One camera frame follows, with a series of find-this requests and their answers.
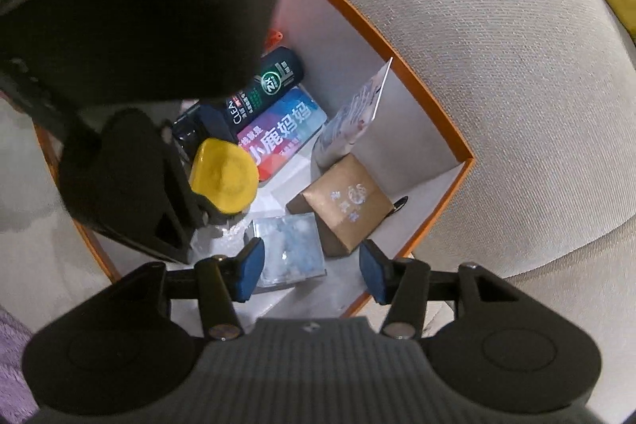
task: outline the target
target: purple blanket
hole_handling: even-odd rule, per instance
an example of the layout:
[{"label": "purple blanket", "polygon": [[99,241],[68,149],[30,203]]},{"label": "purple blanket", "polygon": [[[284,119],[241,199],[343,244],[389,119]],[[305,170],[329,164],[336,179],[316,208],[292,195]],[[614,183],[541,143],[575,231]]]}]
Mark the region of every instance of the purple blanket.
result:
[{"label": "purple blanket", "polygon": [[29,329],[0,306],[0,423],[19,424],[37,409],[20,369],[30,338]]}]

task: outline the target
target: metal pin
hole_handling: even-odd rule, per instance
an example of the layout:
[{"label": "metal pin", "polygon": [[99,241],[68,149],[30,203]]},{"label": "metal pin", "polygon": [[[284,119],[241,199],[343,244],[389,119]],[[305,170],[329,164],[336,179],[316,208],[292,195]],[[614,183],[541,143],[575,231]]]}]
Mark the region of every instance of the metal pin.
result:
[{"label": "metal pin", "polygon": [[240,336],[240,329],[231,323],[220,323],[212,327],[208,334],[211,338],[218,341],[230,341]]},{"label": "metal pin", "polygon": [[393,339],[411,339],[415,336],[415,328],[405,321],[394,321],[382,329],[382,332]]}]

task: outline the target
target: yellow cap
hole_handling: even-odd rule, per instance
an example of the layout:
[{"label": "yellow cap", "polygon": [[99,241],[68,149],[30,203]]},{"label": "yellow cap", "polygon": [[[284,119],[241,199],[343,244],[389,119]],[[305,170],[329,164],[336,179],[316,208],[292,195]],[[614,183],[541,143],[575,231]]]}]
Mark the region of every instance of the yellow cap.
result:
[{"label": "yellow cap", "polygon": [[196,152],[190,186],[224,214],[237,214],[256,198],[258,168],[243,148],[206,139]]}]

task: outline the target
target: brown paper bag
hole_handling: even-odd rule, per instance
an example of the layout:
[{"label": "brown paper bag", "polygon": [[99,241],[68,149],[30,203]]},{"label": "brown paper bag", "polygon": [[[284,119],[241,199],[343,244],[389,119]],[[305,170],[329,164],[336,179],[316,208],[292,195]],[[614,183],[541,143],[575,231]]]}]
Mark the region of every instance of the brown paper bag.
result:
[{"label": "brown paper bag", "polygon": [[393,204],[354,155],[346,155],[287,203],[292,214],[314,212],[326,256],[347,256],[380,225]]}]

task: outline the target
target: card with chinese text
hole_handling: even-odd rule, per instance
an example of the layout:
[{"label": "card with chinese text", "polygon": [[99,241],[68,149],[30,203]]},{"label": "card with chinese text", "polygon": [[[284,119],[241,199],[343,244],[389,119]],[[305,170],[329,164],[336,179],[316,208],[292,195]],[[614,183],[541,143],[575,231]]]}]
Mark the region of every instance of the card with chinese text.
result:
[{"label": "card with chinese text", "polygon": [[252,155],[261,182],[269,180],[325,123],[322,108],[299,87],[292,88],[238,133]]}]

